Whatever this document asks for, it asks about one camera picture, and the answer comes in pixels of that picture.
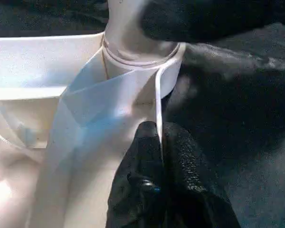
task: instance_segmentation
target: dark background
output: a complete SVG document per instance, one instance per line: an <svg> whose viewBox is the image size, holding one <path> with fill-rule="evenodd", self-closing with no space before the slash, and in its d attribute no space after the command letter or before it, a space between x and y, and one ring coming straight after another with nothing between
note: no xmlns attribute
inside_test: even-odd
<svg viewBox="0 0 285 228"><path fill-rule="evenodd" d="M103 31L99 0L0 1L0 37ZM273 25L216 45L268 60L285 59L285 26ZM285 70L239 70L183 64L164 99L164 119L188 129L217 167L242 227L285 228Z"/></svg>

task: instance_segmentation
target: white plastic part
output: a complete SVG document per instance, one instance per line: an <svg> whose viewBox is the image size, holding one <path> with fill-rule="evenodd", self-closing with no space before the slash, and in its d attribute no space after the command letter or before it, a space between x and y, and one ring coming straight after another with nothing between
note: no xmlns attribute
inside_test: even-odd
<svg viewBox="0 0 285 228"><path fill-rule="evenodd" d="M114 173L138 124L156 121L162 134L161 98L176 83L184 50L109 80L103 52L91 58L59 102L29 228L105 227Z"/></svg>
<svg viewBox="0 0 285 228"><path fill-rule="evenodd" d="M103 33L0 38L0 138L24 152L44 149L58 98L102 39ZM40 160L37 153L28 155Z"/></svg>
<svg viewBox="0 0 285 228"><path fill-rule="evenodd" d="M59 97L103 34L0 38L0 100Z"/></svg>
<svg viewBox="0 0 285 228"><path fill-rule="evenodd" d="M177 43L155 41L143 35L138 25L142 8L149 0L108 0L110 18L104 43L109 54L128 65L163 63L176 51Z"/></svg>
<svg viewBox="0 0 285 228"><path fill-rule="evenodd" d="M127 8L127 29L110 19L104 47L103 33L0 38L0 139L42 164L40 175L37 163L11 179L2 173L0 228L105 227L112 179L137 126L155 121L162 140L161 98L185 45L145 38L131 23L144 1L118 2L109 0L111 17ZM138 46L122 39L132 28Z"/></svg>

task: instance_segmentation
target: hand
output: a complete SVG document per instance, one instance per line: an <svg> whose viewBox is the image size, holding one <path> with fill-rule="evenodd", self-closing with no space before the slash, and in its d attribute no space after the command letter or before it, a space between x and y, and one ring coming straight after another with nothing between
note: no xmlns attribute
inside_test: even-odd
<svg viewBox="0 0 285 228"><path fill-rule="evenodd" d="M215 171L189 132L173 123L163 131L164 163L155 123L138 127L112 183L106 227L239 228Z"/></svg>
<svg viewBox="0 0 285 228"><path fill-rule="evenodd" d="M153 39L206 42L285 22L285 0L151 0L141 27Z"/></svg>

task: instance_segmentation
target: finger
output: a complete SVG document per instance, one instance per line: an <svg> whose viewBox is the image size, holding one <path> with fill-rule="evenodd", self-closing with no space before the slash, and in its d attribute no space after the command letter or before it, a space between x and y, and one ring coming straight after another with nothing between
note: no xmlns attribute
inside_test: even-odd
<svg viewBox="0 0 285 228"><path fill-rule="evenodd" d="M139 125L115 174L108 200L107 228L150 227L165 214L164 171L154 122Z"/></svg>
<svg viewBox="0 0 285 228"><path fill-rule="evenodd" d="M141 27L153 39L206 42L285 20L285 0L152 0Z"/></svg>
<svg viewBox="0 0 285 228"><path fill-rule="evenodd" d="M239 228L224 188L197 143L184 128L164 125L164 162L175 213L187 226Z"/></svg>

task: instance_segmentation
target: white tube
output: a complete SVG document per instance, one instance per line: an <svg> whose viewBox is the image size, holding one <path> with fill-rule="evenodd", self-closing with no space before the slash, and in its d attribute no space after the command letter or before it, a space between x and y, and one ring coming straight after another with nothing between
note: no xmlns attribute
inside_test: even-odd
<svg viewBox="0 0 285 228"><path fill-rule="evenodd" d="M148 0L108 0L108 3L110 19L104 41L113 58L145 66L162 63L176 52L177 44L151 40L139 28L138 19Z"/></svg>

